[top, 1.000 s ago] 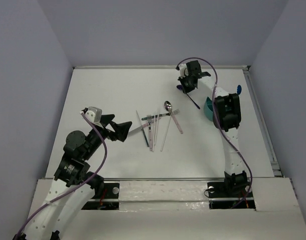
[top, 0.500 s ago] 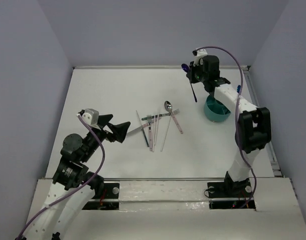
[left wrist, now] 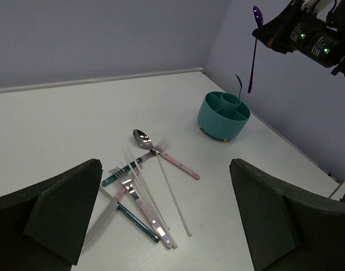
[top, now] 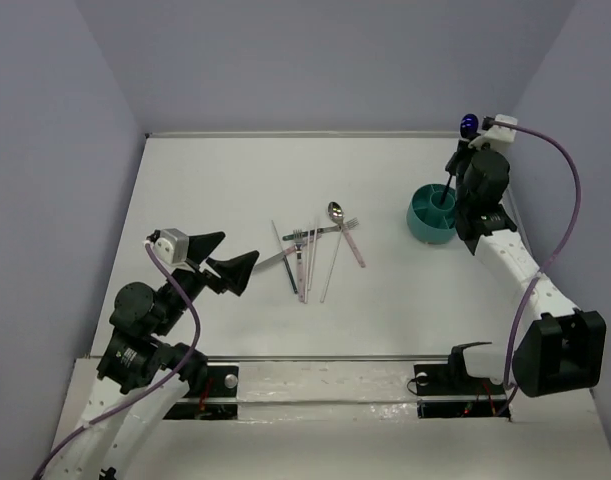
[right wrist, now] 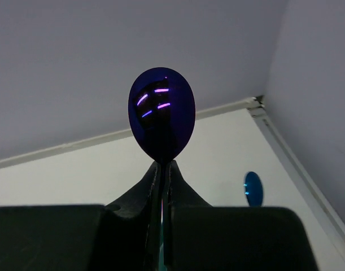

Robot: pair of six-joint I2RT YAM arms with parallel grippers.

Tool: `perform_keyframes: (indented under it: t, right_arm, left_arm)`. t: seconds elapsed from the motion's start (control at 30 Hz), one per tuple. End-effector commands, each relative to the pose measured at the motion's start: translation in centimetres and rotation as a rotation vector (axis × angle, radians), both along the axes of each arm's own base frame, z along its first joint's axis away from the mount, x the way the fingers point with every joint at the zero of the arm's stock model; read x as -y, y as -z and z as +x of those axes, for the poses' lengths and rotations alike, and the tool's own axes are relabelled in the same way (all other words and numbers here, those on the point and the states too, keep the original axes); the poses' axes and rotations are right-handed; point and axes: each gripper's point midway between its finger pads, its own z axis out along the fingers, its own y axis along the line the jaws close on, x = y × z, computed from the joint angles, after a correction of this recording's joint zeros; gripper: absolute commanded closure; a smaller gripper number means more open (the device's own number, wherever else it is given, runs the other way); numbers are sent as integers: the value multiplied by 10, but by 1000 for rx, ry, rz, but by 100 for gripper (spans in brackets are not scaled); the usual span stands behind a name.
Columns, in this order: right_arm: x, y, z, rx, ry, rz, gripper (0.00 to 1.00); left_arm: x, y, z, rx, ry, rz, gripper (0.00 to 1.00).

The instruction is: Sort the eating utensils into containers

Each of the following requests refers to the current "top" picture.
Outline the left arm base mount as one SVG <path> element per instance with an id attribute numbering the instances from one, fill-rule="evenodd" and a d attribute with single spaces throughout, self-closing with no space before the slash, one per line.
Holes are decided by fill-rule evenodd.
<path id="1" fill-rule="evenodd" d="M 206 380 L 177 401 L 165 420 L 219 421 L 238 418 L 239 365 L 210 363 Z"/>

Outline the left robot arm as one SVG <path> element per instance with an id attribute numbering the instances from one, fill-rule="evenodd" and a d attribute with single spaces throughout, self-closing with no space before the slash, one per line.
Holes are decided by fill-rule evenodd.
<path id="1" fill-rule="evenodd" d="M 86 406 L 35 478 L 122 479 L 173 405 L 185 395 L 209 392 L 194 302 L 204 289 L 242 295 L 259 258 L 252 250 L 213 259 L 224 238 L 222 231 L 188 236 L 162 229 L 145 239 L 145 251 L 165 282 L 158 289 L 132 282 L 117 293 L 112 334 Z"/>

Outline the silver spoon pink handle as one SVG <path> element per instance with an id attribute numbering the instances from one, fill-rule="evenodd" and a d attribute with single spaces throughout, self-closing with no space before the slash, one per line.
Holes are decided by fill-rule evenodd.
<path id="1" fill-rule="evenodd" d="M 337 202 L 332 201 L 328 204 L 327 215 L 339 230 L 343 229 L 345 215 L 342 207 Z"/>

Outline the knife with teal handle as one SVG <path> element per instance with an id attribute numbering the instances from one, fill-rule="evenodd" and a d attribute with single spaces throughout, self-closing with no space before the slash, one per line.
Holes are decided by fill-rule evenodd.
<path id="1" fill-rule="evenodd" d="M 291 288 L 293 290 L 293 293 L 298 295 L 298 287 L 297 287 L 297 284 L 296 284 L 296 281 L 295 281 L 292 269 L 290 267 L 288 258 L 286 256 L 286 254 L 284 253 L 283 244 L 282 244 L 282 241 L 280 239 L 278 230 L 276 228 L 276 224 L 275 224 L 273 219 L 271 220 L 271 225 L 272 225 L 272 230 L 273 230 L 273 233 L 274 233 L 277 245 L 278 245 L 278 247 L 280 249 L 280 253 L 282 254 L 282 263 L 283 263 L 283 265 L 285 267 L 285 270 L 286 270 L 286 273 L 287 273 L 287 276 L 288 276 Z"/>

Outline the knife with pink handle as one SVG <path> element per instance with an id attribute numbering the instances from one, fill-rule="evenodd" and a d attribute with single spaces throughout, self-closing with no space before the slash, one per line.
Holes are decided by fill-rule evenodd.
<path id="1" fill-rule="evenodd" d="M 276 253 L 267 259 L 261 261 L 260 263 L 254 266 L 253 272 L 261 272 L 264 271 L 276 264 L 283 262 L 291 253 L 293 252 L 292 248 L 287 248 L 279 253 Z"/>

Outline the dark purple spoon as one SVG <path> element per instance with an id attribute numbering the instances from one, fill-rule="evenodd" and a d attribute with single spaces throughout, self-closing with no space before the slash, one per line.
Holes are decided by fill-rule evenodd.
<path id="1" fill-rule="evenodd" d="M 476 115 L 466 114 L 461 119 L 459 128 L 460 140 L 457 143 L 456 151 L 452 154 L 445 167 L 445 171 L 449 175 L 446 187 L 451 185 L 452 180 L 456 181 L 454 187 L 455 211 L 459 210 L 466 195 L 465 174 L 474 154 L 477 152 L 476 149 L 470 149 L 468 144 L 479 135 L 478 128 L 479 120 Z"/>

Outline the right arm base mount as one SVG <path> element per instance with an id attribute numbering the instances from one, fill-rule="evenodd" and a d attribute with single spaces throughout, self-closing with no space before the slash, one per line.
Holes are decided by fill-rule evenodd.
<path id="1" fill-rule="evenodd" d="M 455 377 L 447 364 L 414 365 L 407 391 L 420 419 L 510 418 L 508 394 L 489 379 Z"/>

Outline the fork with pink handle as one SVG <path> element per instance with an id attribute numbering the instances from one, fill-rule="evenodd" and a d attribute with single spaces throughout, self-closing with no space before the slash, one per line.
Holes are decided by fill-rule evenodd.
<path id="1" fill-rule="evenodd" d="M 351 236 L 351 230 L 357 227 L 358 225 L 359 225 L 359 220 L 357 218 L 352 218 L 343 224 L 343 227 L 341 228 L 341 232 L 345 240 L 347 241 L 350 247 L 350 250 L 352 251 L 359 266 L 361 268 L 365 268 L 366 263 L 363 259 L 363 256 L 361 255 L 360 250 L 358 249 L 358 246 L 356 245 L 353 237 Z"/>

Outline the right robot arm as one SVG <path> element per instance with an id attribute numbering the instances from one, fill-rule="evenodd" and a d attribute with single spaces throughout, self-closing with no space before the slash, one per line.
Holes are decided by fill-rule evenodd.
<path id="1" fill-rule="evenodd" d="M 501 203 L 509 184 L 506 158 L 462 139 L 446 169 L 456 179 L 456 233 L 516 311 L 506 346 L 481 341 L 453 347 L 447 384 L 467 392 L 488 379 L 530 398 L 595 387 L 605 320 L 567 298 L 528 252 Z"/>

